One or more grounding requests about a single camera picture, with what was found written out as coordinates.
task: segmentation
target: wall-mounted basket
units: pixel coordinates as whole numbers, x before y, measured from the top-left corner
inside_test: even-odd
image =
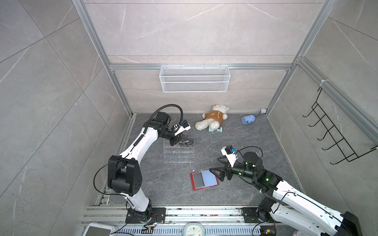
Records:
[[[160,68],[163,92],[226,92],[230,71],[222,65],[166,65]]]

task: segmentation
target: brown shirt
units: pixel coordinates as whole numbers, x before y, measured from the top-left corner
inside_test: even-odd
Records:
[[[223,113],[220,111],[211,111],[210,113],[205,114],[205,120],[206,119],[214,119],[219,122],[219,125],[223,121]]]

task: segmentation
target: teddy bear's head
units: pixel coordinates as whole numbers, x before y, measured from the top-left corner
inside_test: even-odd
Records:
[[[222,105],[222,104],[216,104],[213,106],[213,111],[220,111],[222,112],[223,114],[226,114],[226,112],[229,110],[230,108],[225,106],[225,105]]]

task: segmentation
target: white zip tie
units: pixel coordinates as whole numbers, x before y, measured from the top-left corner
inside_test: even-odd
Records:
[[[322,82],[320,83],[319,87],[322,86],[322,83],[323,83],[324,81],[329,81],[329,80],[322,80]]]

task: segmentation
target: red frame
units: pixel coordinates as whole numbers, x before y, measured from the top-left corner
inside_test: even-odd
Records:
[[[213,186],[209,186],[209,187],[203,187],[203,188],[195,188],[194,187],[194,179],[193,179],[193,174],[194,173],[199,173],[199,172],[203,172],[203,171],[197,171],[197,172],[192,172],[192,173],[190,173],[190,179],[192,180],[192,187],[193,187],[193,190],[195,191],[195,190],[200,190],[200,189],[204,189],[204,188],[210,188],[210,187],[214,187],[214,186],[218,186],[219,185],[219,181],[218,181],[218,178],[217,177],[215,177],[215,179],[217,180],[217,184],[216,185],[213,185]]]

